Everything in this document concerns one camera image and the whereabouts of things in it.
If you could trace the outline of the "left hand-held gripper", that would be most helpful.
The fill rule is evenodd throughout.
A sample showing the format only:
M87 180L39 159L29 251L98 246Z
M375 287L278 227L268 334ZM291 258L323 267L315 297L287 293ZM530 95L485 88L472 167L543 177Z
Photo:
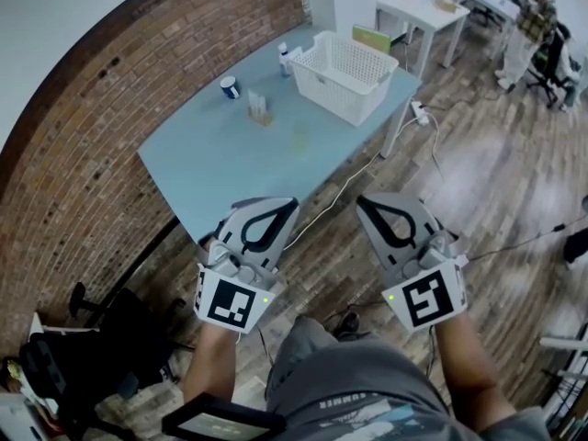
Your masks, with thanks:
M201 321L239 334L252 331L276 298L277 270L270 269L299 213L298 200L289 197L249 198L232 205L214 232L220 240L215 242L215 262L198 262L195 314Z

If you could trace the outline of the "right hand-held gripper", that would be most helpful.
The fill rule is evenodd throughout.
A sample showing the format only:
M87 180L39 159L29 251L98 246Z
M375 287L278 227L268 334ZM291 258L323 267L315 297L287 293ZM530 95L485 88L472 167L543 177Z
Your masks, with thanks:
M389 271L381 297L409 333L439 324L468 308L462 273L468 259L457 253L456 235L437 232L434 216L418 197L393 192L360 195L356 214L380 263ZM397 235L386 214L404 219L408 235ZM404 254L415 250L421 241L418 251L398 266Z

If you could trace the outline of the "person's left hand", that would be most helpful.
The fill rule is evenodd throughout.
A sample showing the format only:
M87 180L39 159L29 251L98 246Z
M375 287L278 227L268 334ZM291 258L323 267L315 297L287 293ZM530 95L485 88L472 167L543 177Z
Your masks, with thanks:
M203 266L210 266L215 262L214 248L217 238L213 232L198 240L197 258Z

